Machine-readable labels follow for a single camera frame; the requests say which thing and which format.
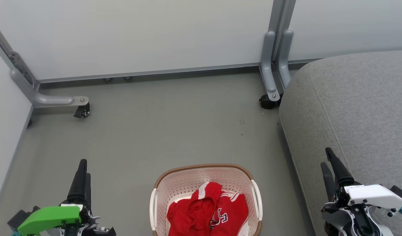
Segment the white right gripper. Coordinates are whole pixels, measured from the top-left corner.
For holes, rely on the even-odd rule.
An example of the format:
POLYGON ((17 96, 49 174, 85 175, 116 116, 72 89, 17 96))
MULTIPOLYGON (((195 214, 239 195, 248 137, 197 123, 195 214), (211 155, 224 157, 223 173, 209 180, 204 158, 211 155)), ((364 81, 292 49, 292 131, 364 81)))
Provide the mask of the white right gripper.
POLYGON ((338 186, 342 186, 336 193, 337 185, 332 172, 325 162, 320 164, 328 201, 333 201, 337 208, 349 208, 355 205, 366 207, 375 206, 390 210, 393 214, 402 208, 402 189, 396 185, 391 188, 381 184, 352 185, 354 178, 342 161, 330 147, 325 149, 327 159, 331 163, 338 186))

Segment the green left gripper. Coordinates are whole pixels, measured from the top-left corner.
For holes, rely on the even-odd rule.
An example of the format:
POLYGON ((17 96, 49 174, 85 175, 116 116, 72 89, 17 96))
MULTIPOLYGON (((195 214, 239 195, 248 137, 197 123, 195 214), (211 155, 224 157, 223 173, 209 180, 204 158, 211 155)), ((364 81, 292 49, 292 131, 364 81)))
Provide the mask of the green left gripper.
POLYGON ((21 236, 39 236, 53 230, 60 236, 115 236, 112 228, 99 227, 91 209, 91 174, 87 160, 81 159, 67 195, 67 203, 40 208, 31 213, 17 228, 21 236))

